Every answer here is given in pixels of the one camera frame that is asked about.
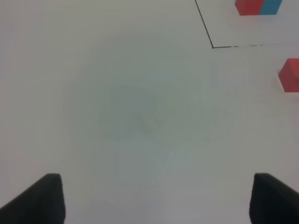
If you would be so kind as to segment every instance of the red block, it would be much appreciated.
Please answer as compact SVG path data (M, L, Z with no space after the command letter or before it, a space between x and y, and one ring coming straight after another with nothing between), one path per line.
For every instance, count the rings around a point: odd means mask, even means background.
M259 15L264 0L236 0L235 6L240 15Z
M299 58L289 58L279 73L285 92L299 92Z

